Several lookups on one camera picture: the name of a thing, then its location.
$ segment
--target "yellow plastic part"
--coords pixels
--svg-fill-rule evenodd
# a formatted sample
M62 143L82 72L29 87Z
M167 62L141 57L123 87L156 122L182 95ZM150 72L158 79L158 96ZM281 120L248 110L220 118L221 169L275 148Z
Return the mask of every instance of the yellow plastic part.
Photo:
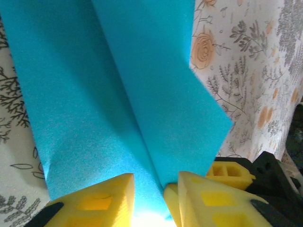
M182 227L179 209L178 185L170 183L164 190L164 200L177 227Z
M236 162L213 162L206 178L245 190L256 179L249 170Z
M123 174L48 204L64 206L45 227L129 227L134 209L134 175Z
M179 172L178 194L182 227L271 227L250 204L266 201L248 192Z

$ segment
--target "blue foam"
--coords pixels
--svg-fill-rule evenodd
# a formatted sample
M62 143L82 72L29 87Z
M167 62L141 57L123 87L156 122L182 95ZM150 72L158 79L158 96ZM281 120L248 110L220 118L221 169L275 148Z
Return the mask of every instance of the blue foam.
M93 3L162 186L206 175L231 121L188 66L195 1Z
M52 199L132 172L135 215L166 218L163 187L206 174L231 122L188 68L193 5L0 2Z
M51 199L130 172L135 215L168 215L92 4L3 0L0 9Z

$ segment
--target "black foam piece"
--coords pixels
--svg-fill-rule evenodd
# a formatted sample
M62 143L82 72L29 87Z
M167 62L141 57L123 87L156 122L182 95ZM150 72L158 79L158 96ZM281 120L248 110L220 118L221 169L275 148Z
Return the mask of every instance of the black foam piece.
M50 206L44 207L24 227L44 227L63 206L63 202L57 202Z

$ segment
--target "bright light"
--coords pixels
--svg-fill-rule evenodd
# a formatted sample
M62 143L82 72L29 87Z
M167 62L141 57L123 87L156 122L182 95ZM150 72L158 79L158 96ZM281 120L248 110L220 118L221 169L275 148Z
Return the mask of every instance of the bright light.
M156 214L146 214L140 217L133 217L132 227L176 227L172 220L165 220Z

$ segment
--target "orange flower print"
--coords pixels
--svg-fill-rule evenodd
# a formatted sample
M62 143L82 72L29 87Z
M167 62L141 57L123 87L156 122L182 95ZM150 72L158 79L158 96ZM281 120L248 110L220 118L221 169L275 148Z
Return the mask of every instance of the orange flower print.
M256 77L256 74L255 74L255 70L254 70L252 75L251 75L251 78L250 78L250 85L253 85L255 77Z
M242 5L242 3L243 3L243 0L238 0L238 6L241 6Z
M275 56L275 54L276 54L276 49L277 49L277 46L276 46L276 45L274 45L274 47L271 48L271 56L272 56L272 57Z
M274 61L274 64L276 64L276 65L277 65L279 62L280 62L280 57L279 57L279 56L277 56L277 57L276 57L276 59L275 59L275 61Z
M272 115L273 115L273 111L274 111L274 109L271 107L271 108L269 109L269 112L267 113L266 122L269 122L269 121L270 121L270 119L271 119L271 117L272 117Z
M276 96L278 95L278 91L279 91L279 89L276 88L275 91L274 91L274 93L273 93L273 99L275 99Z
M259 121L258 121L258 128L259 129L261 129L263 127L266 118L267 118L267 106L265 106L261 111Z
M266 21L265 23L267 23L266 25L266 34L269 35L271 33L271 31L273 30L273 27L275 25L275 22L272 20L272 21Z
M297 98L298 98L298 89L295 88L294 89L294 92L293 92L293 95L292 95L292 99L291 99L291 103L294 103L295 101L297 101Z
M206 33L200 33L194 40L191 54L191 62L198 69L206 68L214 57L213 37Z
M204 0L204 4L206 6L214 6L216 4L217 0Z

